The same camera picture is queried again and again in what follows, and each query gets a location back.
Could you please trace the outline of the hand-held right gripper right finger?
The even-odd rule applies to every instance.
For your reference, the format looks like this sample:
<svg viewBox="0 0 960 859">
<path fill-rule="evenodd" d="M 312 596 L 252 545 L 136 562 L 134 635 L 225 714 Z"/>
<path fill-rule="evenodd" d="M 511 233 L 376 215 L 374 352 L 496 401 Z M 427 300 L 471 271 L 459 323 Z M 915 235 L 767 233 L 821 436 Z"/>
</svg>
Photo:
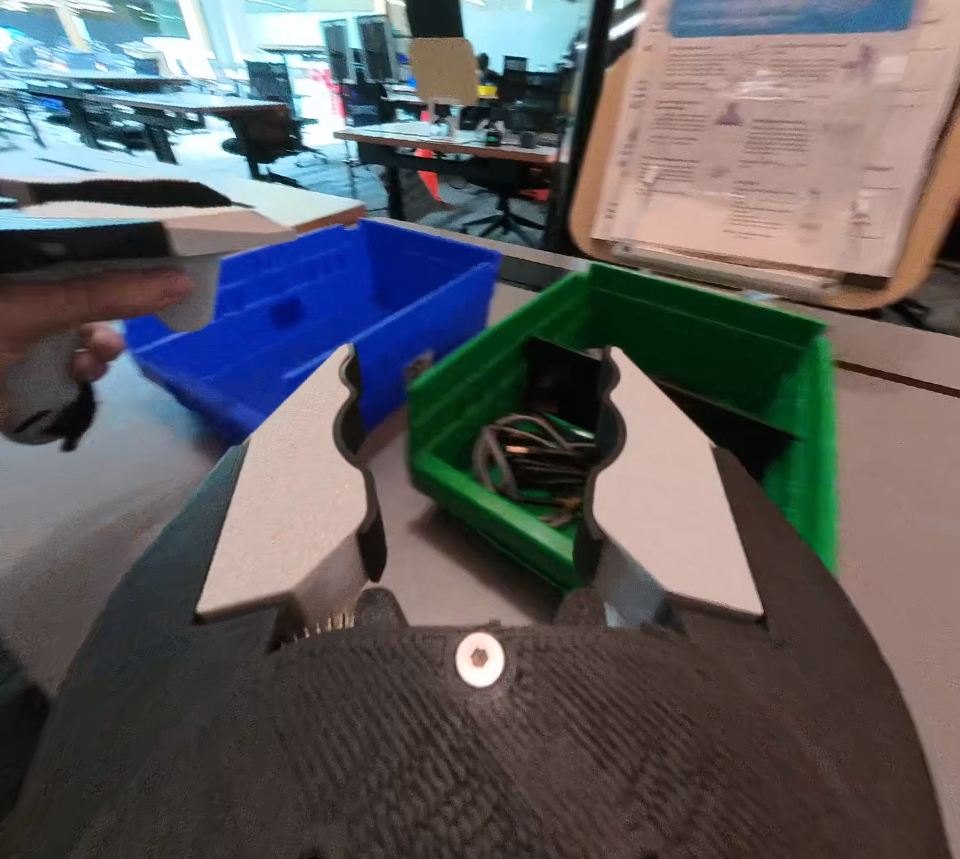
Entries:
<svg viewBox="0 0 960 859">
<path fill-rule="evenodd" d="M 618 347 L 598 391 L 574 562 L 607 616 L 632 628 L 680 628 L 681 610 L 762 620 L 714 442 Z"/>
</svg>

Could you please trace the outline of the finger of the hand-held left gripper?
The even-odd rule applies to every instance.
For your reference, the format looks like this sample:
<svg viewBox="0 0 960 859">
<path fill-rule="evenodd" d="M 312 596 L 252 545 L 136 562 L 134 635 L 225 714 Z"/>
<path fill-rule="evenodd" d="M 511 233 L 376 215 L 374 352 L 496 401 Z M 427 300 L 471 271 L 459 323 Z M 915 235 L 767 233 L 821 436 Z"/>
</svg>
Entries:
<svg viewBox="0 0 960 859">
<path fill-rule="evenodd" d="M 199 208 L 39 205 L 23 209 L 22 222 L 162 223 L 170 240 L 170 265 L 143 271 L 177 271 L 193 281 L 194 289 L 186 299 L 153 313 L 179 332 L 199 330 L 212 319 L 220 265 L 226 256 L 294 238 L 291 229 L 252 208 L 236 205 Z"/>
<path fill-rule="evenodd" d="M 93 203 L 134 207 L 233 207 L 238 202 L 209 186 L 181 179 L 3 179 L 3 197 L 20 206 Z"/>
</svg>

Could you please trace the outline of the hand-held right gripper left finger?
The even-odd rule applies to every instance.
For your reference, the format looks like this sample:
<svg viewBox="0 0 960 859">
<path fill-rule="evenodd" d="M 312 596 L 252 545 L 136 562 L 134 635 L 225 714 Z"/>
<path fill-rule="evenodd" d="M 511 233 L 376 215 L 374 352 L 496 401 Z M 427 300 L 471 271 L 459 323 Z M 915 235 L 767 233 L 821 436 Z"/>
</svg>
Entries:
<svg viewBox="0 0 960 859">
<path fill-rule="evenodd" d="M 344 622 L 380 581 L 387 540 L 359 452 L 356 347 L 346 343 L 250 435 L 195 615 L 276 609 L 280 622 Z"/>
</svg>

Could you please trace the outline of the blue plastic bin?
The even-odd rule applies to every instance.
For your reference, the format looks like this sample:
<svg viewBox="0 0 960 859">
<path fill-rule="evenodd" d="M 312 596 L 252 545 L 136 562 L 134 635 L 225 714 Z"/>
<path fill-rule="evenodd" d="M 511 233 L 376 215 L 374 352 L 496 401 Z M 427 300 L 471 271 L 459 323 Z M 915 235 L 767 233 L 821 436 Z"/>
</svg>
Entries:
<svg viewBox="0 0 960 859">
<path fill-rule="evenodd" d="M 485 329 L 501 254 L 360 220 L 225 258 L 210 323 L 126 324 L 141 373 L 228 444 L 254 432 L 331 355 L 354 346 L 366 430 Z"/>
</svg>

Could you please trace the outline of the green plastic bin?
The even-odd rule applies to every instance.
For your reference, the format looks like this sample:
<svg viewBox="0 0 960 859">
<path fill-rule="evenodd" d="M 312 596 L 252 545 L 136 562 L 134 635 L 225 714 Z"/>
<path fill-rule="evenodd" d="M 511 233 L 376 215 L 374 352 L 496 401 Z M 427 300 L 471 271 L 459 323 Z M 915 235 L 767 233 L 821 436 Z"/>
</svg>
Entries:
<svg viewBox="0 0 960 859">
<path fill-rule="evenodd" d="M 575 525 L 492 493 L 474 477 L 474 442 L 523 404 L 523 349 L 542 339 L 577 351 L 621 349 L 657 381 L 786 433 L 761 477 L 766 495 L 831 572 L 837 568 L 834 363 L 818 320 L 608 265 L 572 273 L 488 326 L 414 381 L 414 487 L 511 562 L 552 587 L 577 588 Z"/>
</svg>

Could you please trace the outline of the person's left hand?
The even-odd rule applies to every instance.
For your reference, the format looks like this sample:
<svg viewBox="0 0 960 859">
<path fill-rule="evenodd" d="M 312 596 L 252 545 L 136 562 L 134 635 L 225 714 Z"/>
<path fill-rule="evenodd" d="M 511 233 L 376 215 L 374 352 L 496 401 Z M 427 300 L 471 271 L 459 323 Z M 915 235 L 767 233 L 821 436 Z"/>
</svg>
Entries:
<svg viewBox="0 0 960 859">
<path fill-rule="evenodd" d="M 119 270 L 3 286 L 2 381 L 41 340 L 72 333 L 79 335 L 74 378 L 97 382 L 125 349 L 113 323 L 162 312 L 187 299 L 193 289 L 186 274 L 171 269 Z"/>
</svg>

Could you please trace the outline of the long office table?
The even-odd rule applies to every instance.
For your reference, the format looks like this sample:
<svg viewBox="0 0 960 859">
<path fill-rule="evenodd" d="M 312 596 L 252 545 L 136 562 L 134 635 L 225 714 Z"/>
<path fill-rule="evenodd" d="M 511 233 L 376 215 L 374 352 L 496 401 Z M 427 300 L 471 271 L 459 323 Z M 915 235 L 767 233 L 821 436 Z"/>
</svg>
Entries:
<svg viewBox="0 0 960 859">
<path fill-rule="evenodd" d="M 91 150 L 120 145 L 123 124 L 130 122 L 154 158 L 167 165 L 178 164 L 170 135 L 184 123 L 203 129 L 209 118 L 225 122 L 225 113 L 262 106 L 246 97 L 191 91 L 188 78 L 159 74 L 2 73 L 1 85 L 4 99 L 59 104 L 67 127 Z"/>
</svg>

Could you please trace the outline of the black office chair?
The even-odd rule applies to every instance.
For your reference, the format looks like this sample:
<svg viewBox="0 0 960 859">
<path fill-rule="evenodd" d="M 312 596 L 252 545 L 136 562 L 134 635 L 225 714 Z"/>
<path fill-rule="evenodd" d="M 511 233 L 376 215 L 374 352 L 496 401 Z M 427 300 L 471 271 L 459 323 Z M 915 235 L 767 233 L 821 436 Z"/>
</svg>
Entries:
<svg viewBox="0 0 960 859">
<path fill-rule="evenodd" d="M 309 155 L 322 160 L 322 151 L 306 145 L 303 127 L 312 124 L 298 115 L 290 76 L 284 61 L 245 61 L 249 99 L 261 103 L 220 118 L 234 137 L 224 140 L 225 152 L 241 157 L 255 181 L 275 181 L 263 169 L 289 157 Z"/>
</svg>

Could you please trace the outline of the wooden office table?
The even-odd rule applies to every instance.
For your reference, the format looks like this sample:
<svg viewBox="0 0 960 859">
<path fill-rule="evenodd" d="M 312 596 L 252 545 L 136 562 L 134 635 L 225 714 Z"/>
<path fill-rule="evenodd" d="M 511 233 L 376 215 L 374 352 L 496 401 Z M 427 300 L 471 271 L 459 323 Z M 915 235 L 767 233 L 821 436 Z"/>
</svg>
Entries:
<svg viewBox="0 0 960 859">
<path fill-rule="evenodd" d="M 456 178 L 483 189 L 495 197 L 495 211 L 487 217 L 465 221 L 456 228 L 480 238 L 494 233 L 513 236 L 523 246 L 539 247 L 546 225 L 517 214 L 511 202 L 526 191 L 549 189 L 558 161 L 558 149 L 551 145 L 518 143 L 491 144 L 486 135 L 459 131 L 455 137 L 436 134 L 426 122 L 376 124 L 343 127 L 333 134 L 337 140 L 356 146 L 362 165 L 385 170 L 387 215 L 406 222 L 402 173 L 431 173 Z"/>
</svg>

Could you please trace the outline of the wooden board stand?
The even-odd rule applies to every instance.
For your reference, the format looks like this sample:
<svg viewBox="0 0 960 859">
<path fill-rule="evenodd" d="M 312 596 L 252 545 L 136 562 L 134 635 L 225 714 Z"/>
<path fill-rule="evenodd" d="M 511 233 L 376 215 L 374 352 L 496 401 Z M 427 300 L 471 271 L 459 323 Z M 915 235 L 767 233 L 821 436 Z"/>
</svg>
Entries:
<svg viewBox="0 0 960 859">
<path fill-rule="evenodd" d="M 416 94 L 426 103 L 430 134 L 458 139 L 460 112 L 479 98 L 473 46 L 464 37 L 414 37 L 407 55 Z"/>
</svg>

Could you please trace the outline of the black vertical pole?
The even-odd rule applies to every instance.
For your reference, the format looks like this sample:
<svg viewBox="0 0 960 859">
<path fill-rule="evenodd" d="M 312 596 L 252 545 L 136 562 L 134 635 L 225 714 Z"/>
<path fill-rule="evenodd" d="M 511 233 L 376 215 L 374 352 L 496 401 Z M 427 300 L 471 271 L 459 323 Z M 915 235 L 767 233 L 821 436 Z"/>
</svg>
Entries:
<svg viewBox="0 0 960 859">
<path fill-rule="evenodd" d="M 542 246 L 548 253 L 574 255 L 569 219 L 574 194 L 585 161 L 586 149 L 603 90 L 608 37 L 615 0 L 590 0 L 582 58 L 573 81 L 572 121 L 563 134 L 552 169 Z"/>
</svg>

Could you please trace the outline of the document stand with printed sheet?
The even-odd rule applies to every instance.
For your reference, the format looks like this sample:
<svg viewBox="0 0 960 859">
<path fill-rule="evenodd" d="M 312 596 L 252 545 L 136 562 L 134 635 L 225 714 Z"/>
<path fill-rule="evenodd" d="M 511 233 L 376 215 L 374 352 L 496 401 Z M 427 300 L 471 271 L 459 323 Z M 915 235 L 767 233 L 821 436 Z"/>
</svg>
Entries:
<svg viewBox="0 0 960 859">
<path fill-rule="evenodd" d="M 865 312 L 958 210 L 958 0 L 644 0 L 569 217 L 586 256 Z"/>
</svg>

